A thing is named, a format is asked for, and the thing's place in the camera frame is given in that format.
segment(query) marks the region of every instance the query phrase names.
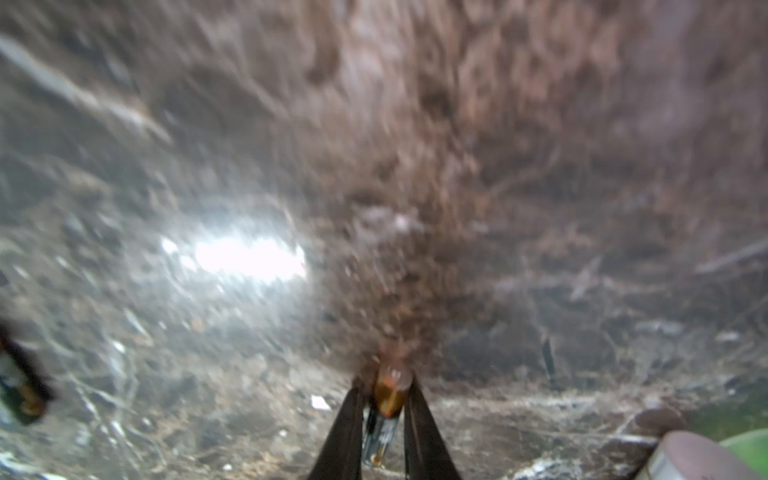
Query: green object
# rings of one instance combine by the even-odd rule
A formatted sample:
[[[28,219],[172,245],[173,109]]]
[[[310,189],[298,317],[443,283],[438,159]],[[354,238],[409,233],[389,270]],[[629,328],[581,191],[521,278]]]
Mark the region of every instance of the green object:
[[[720,444],[763,478],[768,478],[768,429],[742,433],[723,440]]]

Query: marble surface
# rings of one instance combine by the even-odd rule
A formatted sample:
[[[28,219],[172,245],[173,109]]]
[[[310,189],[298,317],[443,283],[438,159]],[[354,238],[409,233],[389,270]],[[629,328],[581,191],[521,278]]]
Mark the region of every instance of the marble surface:
[[[303,478],[382,338],[467,480],[766,426],[766,20],[6,0],[0,300],[58,400],[0,476]]]

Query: pink lid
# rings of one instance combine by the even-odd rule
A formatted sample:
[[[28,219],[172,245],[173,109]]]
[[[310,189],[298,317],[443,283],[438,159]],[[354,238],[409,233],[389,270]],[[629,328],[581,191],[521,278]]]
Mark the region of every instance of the pink lid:
[[[760,480],[730,450],[691,432],[670,432],[661,440],[664,456],[688,480]]]

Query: stone surface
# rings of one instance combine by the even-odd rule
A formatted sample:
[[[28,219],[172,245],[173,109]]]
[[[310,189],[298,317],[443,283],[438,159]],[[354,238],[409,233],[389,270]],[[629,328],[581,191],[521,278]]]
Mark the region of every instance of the stone surface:
[[[303,478],[382,338],[467,480],[765,427],[766,22],[7,0],[0,300],[58,399],[0,475]]]

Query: small bottle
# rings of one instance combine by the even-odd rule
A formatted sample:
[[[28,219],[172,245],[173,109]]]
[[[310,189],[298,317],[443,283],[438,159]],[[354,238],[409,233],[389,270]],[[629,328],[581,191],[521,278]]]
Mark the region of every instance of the small bottle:
[[[384,362],[379,368],[362,447],[362,460],[366,465],[381,466],[395,436],[400,412],[408,398],[411,384],[413,372],[402,362]]]
[[[0,328],[0,399],[23,425],[45,414],[51,390],[31,366],[22,348]]]

